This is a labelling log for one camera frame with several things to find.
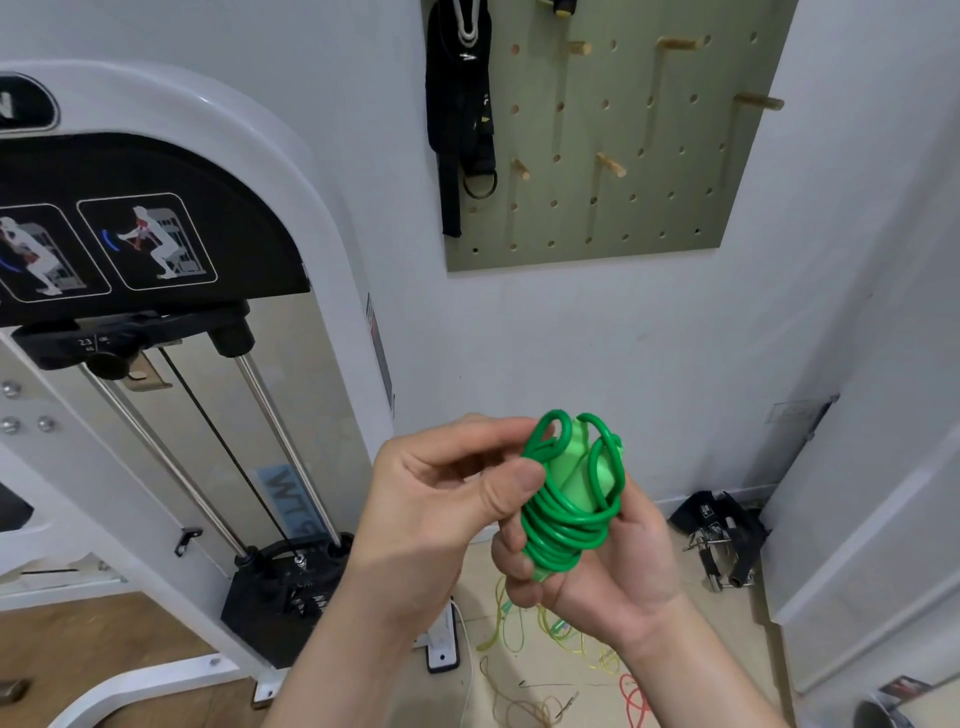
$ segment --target bolt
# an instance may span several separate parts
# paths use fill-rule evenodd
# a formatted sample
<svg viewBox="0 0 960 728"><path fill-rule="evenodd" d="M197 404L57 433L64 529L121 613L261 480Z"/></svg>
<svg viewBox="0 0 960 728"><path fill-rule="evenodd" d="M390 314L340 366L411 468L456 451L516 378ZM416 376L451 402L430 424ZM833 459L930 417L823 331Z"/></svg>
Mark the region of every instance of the bolt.
<svg viewBox="0 0 960 728"><path fill-rule="evenodd" d="M5 435L15 435L20 431L20 421L15 417L5 417L0 420L0 429L3 430Z"/></svg>
<svg viewBox="0 0 960 728"><path fill-rule="evenodd" d="M53 432L57 429L57 421L48 415L43 415L36 421L36 428L40 432Z"/></svg>
<svg viewBox="0 0 960 728"><path fill-rule="evenodd" d="M0 389L3 390L3 396L8 400L15 400L20 396L20 392L23 391L20 383L12 379L6 379L3 384L0 384Z"/></svg>

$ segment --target green cord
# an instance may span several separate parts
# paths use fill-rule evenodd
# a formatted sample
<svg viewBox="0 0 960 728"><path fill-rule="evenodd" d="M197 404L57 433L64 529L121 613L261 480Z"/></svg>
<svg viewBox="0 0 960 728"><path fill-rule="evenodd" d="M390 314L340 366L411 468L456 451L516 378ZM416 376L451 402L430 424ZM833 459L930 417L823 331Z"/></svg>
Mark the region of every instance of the green cord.
<svg viewBox="0 0 960 728"><path fill-rule="evenodd" d="M560 435L544 440L554 422L560 423ZM600 433L592 446L587 425ZM626 484L621 449L620 438L588 412L573 423L562 409L554 409L537 424L523 457L542 463L546 480L523 506L520 522L527 533L523 551L536 565L538 581L557 571L570 571L583 551L606 541Z"/></svg>

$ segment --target hand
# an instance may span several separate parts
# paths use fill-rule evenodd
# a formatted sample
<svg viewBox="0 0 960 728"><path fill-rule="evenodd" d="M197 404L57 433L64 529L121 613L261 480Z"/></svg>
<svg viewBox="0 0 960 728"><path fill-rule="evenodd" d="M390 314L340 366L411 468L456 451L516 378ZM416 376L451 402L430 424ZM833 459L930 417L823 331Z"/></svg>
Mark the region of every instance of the hand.
<svg viewBox="0 0 960 728"><path fill-rule="evenodd" d="M449 600L473 537L543 484L543 466L519 457L536 424L467 415L387 442L338 593L363 595L411 639L425 631Z"/></svg>
<svg viewBox="0 0 960 728"><path fill-rule="evenodd" d="M507 595L516 606L542 604L622 654L657 631L681 589L666 520L629 475L620 503L607 541L585 551L567 573L531 580L534 564L521 552L527 536L519 514L501 522L492 556L507 575Z"/></svg>

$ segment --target pegboard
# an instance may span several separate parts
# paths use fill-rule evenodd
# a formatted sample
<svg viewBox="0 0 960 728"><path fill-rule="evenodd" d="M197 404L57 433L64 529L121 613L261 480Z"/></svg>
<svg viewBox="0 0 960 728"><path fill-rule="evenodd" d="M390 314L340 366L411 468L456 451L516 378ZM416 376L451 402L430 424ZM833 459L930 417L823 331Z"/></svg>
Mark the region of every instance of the pegboard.
<svg viewBox="0 0 960 728"><path fill-rule="evenodd" d="M447 270L719 247L770 113L734 97L769 93L796 0L581 0L567 19L538 0L489 2L500 180L487 200L461 189Z"/></svg>

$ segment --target black instruction panel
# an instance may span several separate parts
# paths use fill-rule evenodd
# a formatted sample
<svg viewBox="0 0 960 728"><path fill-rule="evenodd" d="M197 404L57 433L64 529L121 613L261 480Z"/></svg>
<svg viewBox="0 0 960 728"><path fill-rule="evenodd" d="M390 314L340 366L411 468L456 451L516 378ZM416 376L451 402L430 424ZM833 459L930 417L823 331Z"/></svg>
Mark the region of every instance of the black instruction panel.
<svg viewBox="0 0 960 728"><path fill-rule="evenodd" d="M66 216L46 203L0 207L0 284L20 303L110 292Z"/></svg>
<svg viewBox="0 0 960 728"><path fill-rule="evenodd" d="M77 210L132 290L217 279L190 213L172 192L82 200Z"/></svg>
<svg viewBox="0 0 960 728"><path fill-rule="evenodd" d="M135 134L0 139L0 326L308 290L287 229L206 158Z"/></svg>

